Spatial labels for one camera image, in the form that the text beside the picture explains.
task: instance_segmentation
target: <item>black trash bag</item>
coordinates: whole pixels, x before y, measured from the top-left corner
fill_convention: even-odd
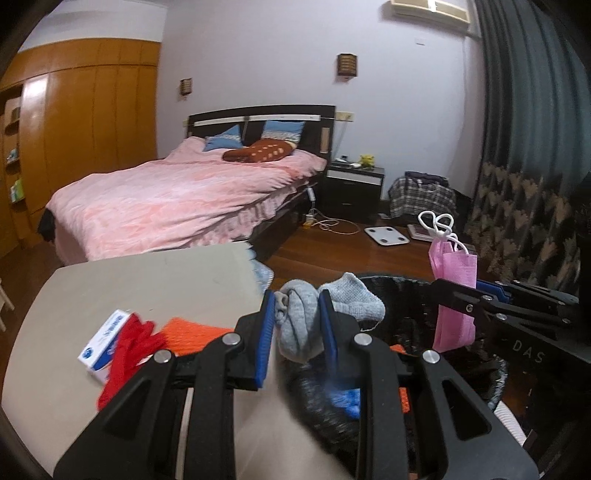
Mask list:
[[[381,323],[376,326],[362,321],[362,330],[372,329],[374,337],[389,345],[402,345],[406,353],[412,355],[419,355],[432,347],[439,306],[428,297],[429,282],[393,275],[358,275],[358,278],[386,307]],[[483,333],[477,330],[472,345],[445,352],[443,356],[494,410],[505,388],[507,364],[496,355],[485,352],[483,343]],[[350,418],[344,408],[331,403],[324,354],[304,365],[283,358],[280,375],[292,413],[354,475],[359,422]],[[414,470],[416,456],[411,416],[406,414],[404,417],[409,465]]]

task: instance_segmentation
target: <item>white box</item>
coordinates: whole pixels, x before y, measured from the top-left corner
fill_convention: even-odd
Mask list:
[[[115,341],[130,316],[128,312],[115,310],[78,355],[78,360],[86,366],[89,373],[103,384],[109,378]]]

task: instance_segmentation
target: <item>table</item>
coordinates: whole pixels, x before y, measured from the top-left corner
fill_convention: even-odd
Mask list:
[[[101,391],[77,356],[115,309],[158,327],[174,316],[233,327],[259,309],[244,243],[112,258],[60,268],[39,292],[16,339],[2,407],[49,473],[96,414]],[[272,348],[265,387],[235,394],[238,478],[339,479],[349,475],[291,416]]]
[[[332,162],[323,182],[322,213],[352,222],[375,222],[384,184],[384,169],[351,168]]]

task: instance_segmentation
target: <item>white scale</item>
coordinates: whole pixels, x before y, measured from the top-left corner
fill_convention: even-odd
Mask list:
[[[391,247],[393,245],[404,245],[410,242],[403,234],[391,226],[372,226],[365,229],[378,245]]]

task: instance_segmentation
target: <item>blue gripper pad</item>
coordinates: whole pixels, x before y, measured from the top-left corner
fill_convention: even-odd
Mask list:
[[[262,387],[267,377],[273,327],[275,326],[275,295],[271,290],[265,292],[261,313],[263,314],[263,320],[255,357],[255,382],[258,388]]]
[[[496,283],[490,283],[483,280],[476,281],[476,289],[483,291],[484,293],[488,293],[490,295],[495,295],[499,301],[503,303],[509,303],[510,297],[505,293],[503,287],[497,285]]]
[[[330,308],[326,304],[326,299],[324,298],[323,293],[326,292],[327,296],[328,292],[323,290],[318,298],[318,306],[320,310],[320,330],[322,331],[322,341],[324,343],[324,356],[326,357],[326,368],[328,369],[329,373],[336,372],[337,369],[337,348],[336,348],[336,340],[335,334],[332,330],[332,324],[330,322],[330,313],[332,312],[332,304]]]

